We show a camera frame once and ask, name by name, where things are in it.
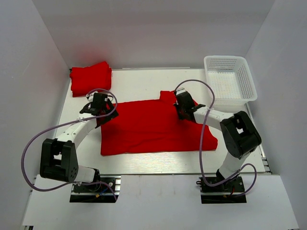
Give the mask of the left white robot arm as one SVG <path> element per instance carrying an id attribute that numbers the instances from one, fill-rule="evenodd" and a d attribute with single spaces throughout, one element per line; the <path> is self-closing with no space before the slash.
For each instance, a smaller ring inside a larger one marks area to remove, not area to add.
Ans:
<path id="1" fill-rule="evenodd" d="M 92 130 L 118 116 L 111 98 L 111 95 L 101 92 L 92 93 L 88 96 L 88 103 L 80 110 L 76 123 L 55 139 L 47 138 L 43 142 L 41 177 L 67 183 L 84 183 L 90 191 L 97 191 L 101 187 L 99 170 L 81 166 L 76 150 Z"/>

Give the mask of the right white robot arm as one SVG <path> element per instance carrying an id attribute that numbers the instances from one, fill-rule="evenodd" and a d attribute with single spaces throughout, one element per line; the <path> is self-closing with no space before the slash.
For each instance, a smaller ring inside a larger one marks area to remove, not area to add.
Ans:
<path id="1" fill-rule="evenodd" d="M 245 111 L 228 113 L 203 104 L 196 105 L 186 90 L 174 92 L 179 119 L 213 127 L 222 132 L 227 154 L 216 172 L 216 183 L 222 191 L 234 185 L 234 177 L 242 170 L 246 158 L 261 144 L 261 137 Z"/>

